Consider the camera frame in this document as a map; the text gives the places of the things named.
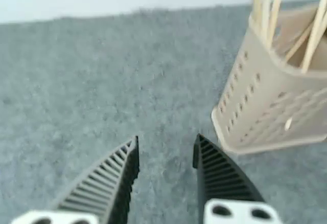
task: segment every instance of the gray carpet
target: gray carpet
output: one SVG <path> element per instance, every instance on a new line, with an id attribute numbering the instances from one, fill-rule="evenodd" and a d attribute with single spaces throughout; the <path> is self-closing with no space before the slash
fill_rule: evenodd
<path id="1" fill-rule="evenodd" d="M 197 133 L 249 7 L 0 26 L 0 223 L 43 209 L 84 168 L 139 135 L 129 224 L 197 223 Z M 327 145 L 234 157 L 285 223 L 326 223 Z"/>

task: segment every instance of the wooden skewer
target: wooden skewer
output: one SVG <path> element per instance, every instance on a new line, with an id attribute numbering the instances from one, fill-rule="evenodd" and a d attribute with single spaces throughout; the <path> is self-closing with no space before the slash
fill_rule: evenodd
<path id="1" fill-rule="evenodd" d="M 327 0 L 320 0 L 318 10 L 317 10 L 314 22 L 313 22 L 313 27 L 312 27 L 312 31 L 310 34 L 306 53 L 305 53 L 305 56 L 301 63 L 301 72 L 302 73 L 306 73 L 308 71 L 308 69 L 310 67 L 312 56 L 318 45 L 317 41 L 320 41 L 320 39 L 318 39 L 317 35 L 318 35 L 318 31 L 320 29 L 322 18 L 326 12 L 326 5 L 327 5 Z"/>
<path id="2" fill-rule="evenodd" d="M 270 13 L 270 0 L 263 0 L 261 34 L 266 42 L 268 39 L 269 13 Z"/>
<path id="3" fill-rule="evenodd" d="M 301 47 L 304 41 L 308 38 L 312 26 L 313 26 L 313 22 L 309 24 L 309 26 L 303 31 L 302 35 L 298 38 L 294 46 L 287 52 L 286 56 L 284 57 L 284 61 L 286 63 L 290 60 L 290 58 L 295 54 L 295 52 Z"/>
<path id="4" fill-rule="evenodd" d="M 253 0 L 252 17 L 258 29 L 261 27 L 261 0 Z"/>
<path id="5" fill-rule="evenodd" d="M 326 28 L 327 28 L 327 13 L 325 13 L 325 15 L 323 16 L 321 25 L 319 27 L 319 31 L 318 31 L 318 35 L 317 35 L 315 47 L 314 47 L 315 50 L 316 50 L 322 36 L 324 35 Z"/>
<path id="6" fill-rule="evenodd" d="M 281 6 L 281 1 L 282 0 L 274 0 L 272 4 L 270 23 L 269 23 L 269 32 L 268 32 L 268 47 L 271 47 L 275 35 L 275 29 L 277 24 L 279 8 Z"/>

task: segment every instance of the ribbed gripper pad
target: ribbed gripper pad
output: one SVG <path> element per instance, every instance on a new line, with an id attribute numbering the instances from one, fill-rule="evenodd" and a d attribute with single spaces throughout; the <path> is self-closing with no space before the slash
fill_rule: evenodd
<path id="1" fill-rule="evenodd" d="M 126 224 L 138 173 L 138 138 L 134 137 L 81 174 L 53 209 L 93 213 L 100 224 Z"/>
<path id="2" fill-rule="evenodd" d="M 199 223 L 203 210 L 213 198 L 264 201 L 244 172 L 218 146 L 197 135 L 193 151 L 193 168 L 197 169 Z"/>

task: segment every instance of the utensil holder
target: utensil holder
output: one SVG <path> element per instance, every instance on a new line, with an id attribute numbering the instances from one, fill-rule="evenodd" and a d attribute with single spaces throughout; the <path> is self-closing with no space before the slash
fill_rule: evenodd
<path id="1" fill-rule="evenodd" d="M 249 26 L 212 121 L 224 150 L 238 154 L 321 142 L 327 137 L 327 37 L 310 69 L 300 64 L 306 40 L 289 61 L 283 56 L 313 21 L 317 5 L 280 13 L 279 35 L 268 48 Z"/>

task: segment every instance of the chopstick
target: chopstick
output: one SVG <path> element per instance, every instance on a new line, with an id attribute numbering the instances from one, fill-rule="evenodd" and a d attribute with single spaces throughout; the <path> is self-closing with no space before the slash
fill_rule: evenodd
<path id="1" fill-rule="evenodd" d="M 313 22 L 309 24 L 309 26 L 303 31 L 302 35 L 298 38 L 296 43 L 293 45 L 293 47 L 287 52 L 287 54 L 284 57 L 284 62 L 287 63 L 291 57 L 295 54 L 295 52 L 301 47 L 301 45 L 305 42 L 305 40 L 310 35 L 311 29 L 313 26 Z"/>
<path id="2" fill-rule="evenodd" d="M 308 69 L 310 67 L 312 56 L 313 56 L 313 54 L 318 46 L 318 43 L 323 35 L 323 33 L 319 34 L 319 30 L 321 29 L 321 27 L 323 27 L 322 21 L 323 21 L 325 12 L 326 12 L 326 6 L 327 6 L 327 0 L 320 0 L 319 6 L 317 9 L 317 13 L 316 13 L 316 16 L 315 16 L 315 19 L 313 22 L 313 27 L 312 27 L 310 38 L 308 41 L 305 56 L 301 63 L 301 72 L 302 73 L 306 73 L 308 71 Z"/>
<path id="3" fill-rule="evenodd" d="M 281 6 L 282 0 L 274 0 L 271 9 L 270 23 L 269 23 L 269 32 L 268 32 L 268 47 L 271 47 L 275 30 L 277 24 L 277 18 L 279 13 L 279 8 Z"/>
<path id="4" fill-rule="evenodd" d="M 258 29 L 261 27 L 261 0 L 253 0 L 252 18 Z"/>
<path id="5" fill-rule="evenodd" d="M 263 39 L 265 39 L 266 41 L 268 39 L 269 13 L 270 13 L 270 0 L 263 0 L 261 34 Z"/>

